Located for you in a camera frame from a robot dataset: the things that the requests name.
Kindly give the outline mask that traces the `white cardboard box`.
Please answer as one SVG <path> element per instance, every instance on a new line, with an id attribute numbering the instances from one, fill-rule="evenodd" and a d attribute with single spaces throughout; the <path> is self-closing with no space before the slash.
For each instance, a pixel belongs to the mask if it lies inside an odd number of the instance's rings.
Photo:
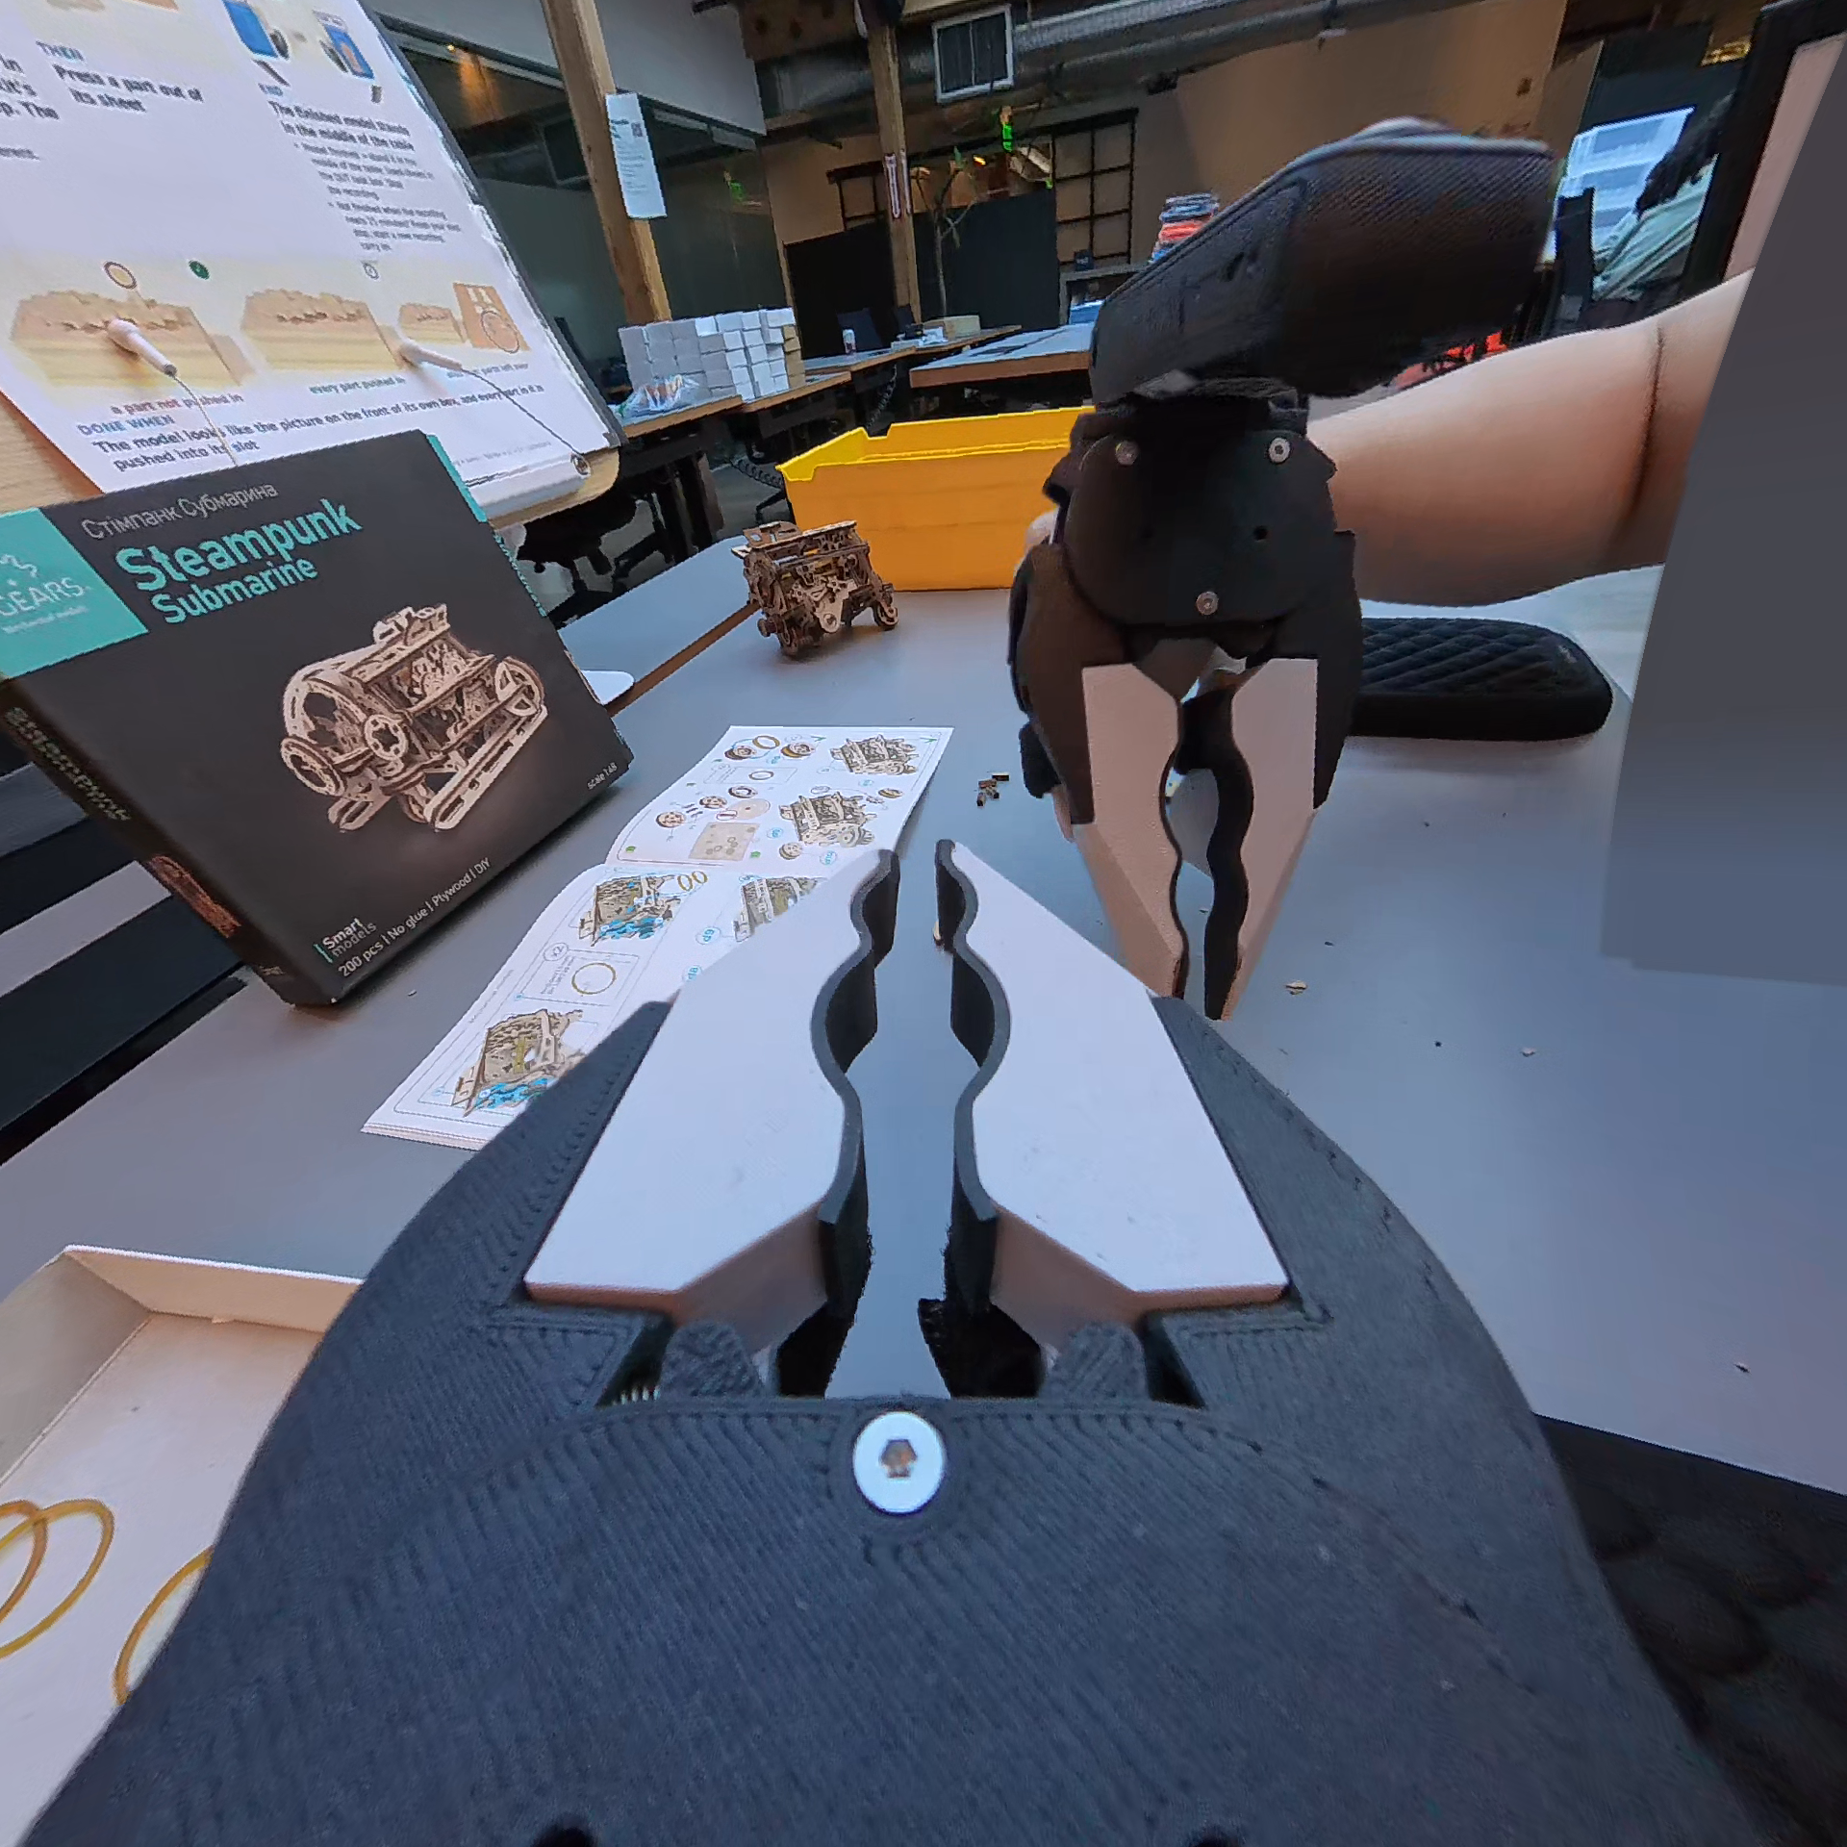
<path id="1" fill-rule="evenodd" d="M 67 1246 L 1 1305 L 1 1505 L 95 1496 L 138 1536 L 214 1545 L 271 1421 L 355 1290 L 234 1262 Z M 5 1709 L 1 1842 L 111 1720 Z"/>

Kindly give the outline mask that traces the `grey wall vent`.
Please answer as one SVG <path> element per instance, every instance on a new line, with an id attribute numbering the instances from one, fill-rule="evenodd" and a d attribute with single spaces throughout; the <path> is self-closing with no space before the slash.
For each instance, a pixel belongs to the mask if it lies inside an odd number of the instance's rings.
<path id="1" fill-rule="evenodd" d="M 1011 14 L 1007 4 L 938 15 L 930 23 L 935 98 L 970 102 L 1014 88 Z"/>

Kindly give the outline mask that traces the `wooden work table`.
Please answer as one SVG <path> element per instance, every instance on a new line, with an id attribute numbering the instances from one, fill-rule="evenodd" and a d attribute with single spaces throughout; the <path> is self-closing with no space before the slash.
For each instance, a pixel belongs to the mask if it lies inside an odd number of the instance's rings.
<path id="1" fill-rule="evenodd" d="M 751 458 L 783 454 L 795 432 L 858 421 L 847 368 L 822 370 L 789 388 L 757 399 L 702 398 L 661 414 L 623 421 L 617 472 L 636 479 L 714 452 L 731 440 Z"/>
<path id="2" fill-rule="evenodd" d="M 911 368 L 911 406 L 921 417 L 1088 404 L 1093 326 L 1021 331 Z"/>

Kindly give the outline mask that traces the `scattered yellow rubber bands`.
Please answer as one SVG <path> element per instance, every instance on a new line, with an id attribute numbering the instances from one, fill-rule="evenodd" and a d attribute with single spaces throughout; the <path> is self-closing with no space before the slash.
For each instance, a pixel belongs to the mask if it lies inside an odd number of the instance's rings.
<path id="1" fill-rule="evenodd" d="M 5 1709 L 109 1718 L 147 1673 L 215 1549 L 143 1557 L 95 1496 L 1 1505 Z"/>

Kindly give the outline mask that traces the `yellow plastic bin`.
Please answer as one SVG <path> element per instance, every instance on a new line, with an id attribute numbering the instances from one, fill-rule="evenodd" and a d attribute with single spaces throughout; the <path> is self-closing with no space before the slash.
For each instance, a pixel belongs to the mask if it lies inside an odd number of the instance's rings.
<path id="1" fill-rule="evenodd" d="M 798 526 L 852 520 L 902 592 L 1007 589 L 1077 406 L 847 430 L 778 465 Z"/>

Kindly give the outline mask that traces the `black product box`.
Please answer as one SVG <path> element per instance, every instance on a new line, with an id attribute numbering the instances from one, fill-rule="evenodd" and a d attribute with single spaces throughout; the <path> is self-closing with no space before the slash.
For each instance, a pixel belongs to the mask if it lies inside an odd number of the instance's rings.
<path id="1" fill-rule="evenodd" d="M 300 1006 L 630 766 L 421 430 L 5 514 L 1 682 L 13 739 Z"/>

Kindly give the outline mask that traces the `slim wooden post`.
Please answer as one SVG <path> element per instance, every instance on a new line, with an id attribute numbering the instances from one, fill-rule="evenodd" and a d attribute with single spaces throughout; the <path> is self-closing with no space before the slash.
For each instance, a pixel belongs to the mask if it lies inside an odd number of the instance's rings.
<path id="1" fill-rule="evenodd" d="M 872 113 L 883 159 L 889 240 L 892 257 L 892 301 L 899 309 L 921 319 L 917 241 L 911 208 L 907 126 L 896 54 L 894 20 L 883 4 L 867 4 L 868 75 Z"/>

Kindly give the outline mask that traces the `wooden beam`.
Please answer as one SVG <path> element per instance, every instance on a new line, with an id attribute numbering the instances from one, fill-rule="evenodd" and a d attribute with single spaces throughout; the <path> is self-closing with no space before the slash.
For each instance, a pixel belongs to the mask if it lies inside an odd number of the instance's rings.
<path id="1" fill-rule="evenodd" d="M 630 218 L 620 189 L 609 127 L 609 98 L 617 92 L 617 84 L 596 4 L 542 3 L 541 7 L 625 309 L 638 326 L 671 319 L 673 307 L 653 231 L 649 221 Z"/>

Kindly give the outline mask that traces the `white instruction booklet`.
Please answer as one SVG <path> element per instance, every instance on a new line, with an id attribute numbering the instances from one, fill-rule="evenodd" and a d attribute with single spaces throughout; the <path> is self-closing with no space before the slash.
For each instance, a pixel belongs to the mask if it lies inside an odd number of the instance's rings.
<path id="1" fill-rule="evenodd" d="M 671 1001 L 863 848 L 894 848 L 950 726 L 735 726 L 643 802 L 362 1129 L 481 1147 L 636 1006 Z"/>

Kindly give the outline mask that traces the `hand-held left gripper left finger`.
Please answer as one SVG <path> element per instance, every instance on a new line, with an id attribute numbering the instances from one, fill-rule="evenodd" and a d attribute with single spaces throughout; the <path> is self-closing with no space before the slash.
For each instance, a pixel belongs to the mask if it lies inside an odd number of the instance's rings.
<path id="1" fill-rule="evenodd" d="M 870 848 L 682 987 L 524 1287 L 722 1322 L 831 1378 L 870 1268 L 862 1103 L 896 862 Z"/>

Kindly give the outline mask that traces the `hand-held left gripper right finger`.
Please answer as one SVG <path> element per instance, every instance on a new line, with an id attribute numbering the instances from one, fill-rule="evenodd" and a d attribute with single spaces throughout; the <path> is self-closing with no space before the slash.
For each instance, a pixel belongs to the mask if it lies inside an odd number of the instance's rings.
<path id="1" fill-rule="evenodd" d="M 1279 1301 L 1286 1271 L 1165 1011 L 970 846 L 936 846 L 952 1028 L 977 1060 L 955 1115 L 947 1278 L 1041 1348 L 1087 1323 Z"/>

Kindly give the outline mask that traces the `person's right forearm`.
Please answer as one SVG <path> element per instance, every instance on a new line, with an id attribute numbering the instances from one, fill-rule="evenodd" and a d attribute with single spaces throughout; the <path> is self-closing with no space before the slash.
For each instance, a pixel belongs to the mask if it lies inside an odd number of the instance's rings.
<path id="1" fill-rule="evenodd" d="M 1659 564 L 1751 277 L 1313 424 L 1359 594 L 1486 607 Z"/>

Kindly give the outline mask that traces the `white paper notice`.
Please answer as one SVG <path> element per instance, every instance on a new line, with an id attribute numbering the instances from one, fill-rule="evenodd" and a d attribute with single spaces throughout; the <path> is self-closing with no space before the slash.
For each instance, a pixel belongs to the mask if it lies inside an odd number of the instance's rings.
<path id="1" fill-rule="evenodd" d="M 604 96 L 616 178 L 630 219 L 667 218 L 661 180 L 641 96 L 629 91 Z"/>

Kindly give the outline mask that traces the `assembled wooden mechanical model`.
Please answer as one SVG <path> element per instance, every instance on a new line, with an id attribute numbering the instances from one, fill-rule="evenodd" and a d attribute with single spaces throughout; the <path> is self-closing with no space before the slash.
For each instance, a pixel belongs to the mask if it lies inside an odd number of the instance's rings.
<path id="1" fill-rule="evenodd" d="M 767 523 L 742 534 L 731 557 L 746 568 L 747 604 L 757 626 L 785 658 L 812 655 L 822 639 L 849 631 L 858 613 L 892 631 L 894 594 L 872 568 L 855 520 L 813 527 Z"/>

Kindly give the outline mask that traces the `grey desk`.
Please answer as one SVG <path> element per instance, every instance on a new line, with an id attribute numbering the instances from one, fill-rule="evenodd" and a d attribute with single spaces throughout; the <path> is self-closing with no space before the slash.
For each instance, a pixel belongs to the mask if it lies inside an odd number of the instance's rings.
<path id="1" fill-rule="evenodd" d="M 461 1162 L 362 1121 L 643 801 L 731 724 L 947 724 L 852 1068 L 872 1266 L 831 1387 L 938 1393 L 917 1299 L 972 1067 L 935 841 L 1106 929 L 1044 801 L 977 806 L 1017 768 L 1003 592 L 903 604 L 809 662 L 714 639 L 616 717 L 616 796 L 349 1006 L 243 985 L 48 1127 L 5 1162 L 5 1289 L 74 1243 L 362 1276 Z M 1226 1036 L 1406 1214 L 1532 1410 L 1840 1490 L 1842 990 L 1600 954 L 1625 714 L 1571 745 L 1350 745 Z"/>

